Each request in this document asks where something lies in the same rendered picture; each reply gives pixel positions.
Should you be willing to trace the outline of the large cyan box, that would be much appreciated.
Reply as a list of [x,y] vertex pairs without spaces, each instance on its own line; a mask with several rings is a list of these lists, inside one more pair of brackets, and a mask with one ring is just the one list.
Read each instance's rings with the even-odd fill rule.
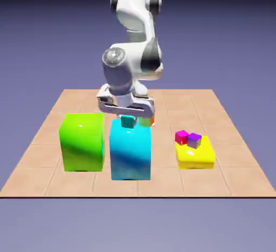
[[150,180],[151,128],[136,124],[134,128],[121,126],[113,119],[109,134],[112,180]]

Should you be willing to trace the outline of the large yellow box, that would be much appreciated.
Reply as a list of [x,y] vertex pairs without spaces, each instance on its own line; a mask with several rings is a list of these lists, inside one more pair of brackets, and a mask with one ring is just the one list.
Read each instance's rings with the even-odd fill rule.
[[175,150],[179,169],[213,169],[216,155],[206,135],[197,149],[175,142]]

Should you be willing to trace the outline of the small magenta cube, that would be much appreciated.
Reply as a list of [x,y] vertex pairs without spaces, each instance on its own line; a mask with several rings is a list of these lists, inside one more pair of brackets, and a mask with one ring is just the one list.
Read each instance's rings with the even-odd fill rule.
[[175,142],[177,142],[179,145],[185,145],[187,143],[188,136],[189,133],[185,130],[177,131],[175,133]]

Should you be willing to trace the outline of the small purple cube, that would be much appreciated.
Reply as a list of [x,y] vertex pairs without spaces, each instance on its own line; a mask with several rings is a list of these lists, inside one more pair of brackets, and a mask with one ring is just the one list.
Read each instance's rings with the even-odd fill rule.
[[202,136],[196,133],[190,133],[187,136],[187,146],[197,149],[201,145]]

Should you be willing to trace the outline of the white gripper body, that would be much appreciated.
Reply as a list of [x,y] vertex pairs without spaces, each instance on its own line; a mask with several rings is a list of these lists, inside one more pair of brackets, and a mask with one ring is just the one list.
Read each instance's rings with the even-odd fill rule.
[[141,118],[152,118],[155,114],[153,98],[138,97],[133,91],[123,95],[113,95],[110,86],[104,84],[96,97],[99,110],[104,113]]

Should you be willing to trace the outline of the large green box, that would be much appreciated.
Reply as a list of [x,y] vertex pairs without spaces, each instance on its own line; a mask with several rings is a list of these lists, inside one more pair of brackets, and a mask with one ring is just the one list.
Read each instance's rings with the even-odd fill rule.
[[104,115],[67,114],[59,129],[66,172],[100,172],[104,164]]

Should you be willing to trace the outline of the small orange cube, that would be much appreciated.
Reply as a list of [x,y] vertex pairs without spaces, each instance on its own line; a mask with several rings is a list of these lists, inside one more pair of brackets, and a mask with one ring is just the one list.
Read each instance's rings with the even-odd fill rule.
[[152,125],[154,124],[154,122],[155,122],[154,117],[151,117],[151,118],[142,118],[142,117],[139,117],[139,124],[141,126],[152,127]]

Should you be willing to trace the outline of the small teal cube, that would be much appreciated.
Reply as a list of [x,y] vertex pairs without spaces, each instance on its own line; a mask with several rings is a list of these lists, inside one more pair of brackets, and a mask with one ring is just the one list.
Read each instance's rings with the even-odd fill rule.
[[121,126],[123,128],[133,129],[136,125],[137,118],[131,115],[121,115]]

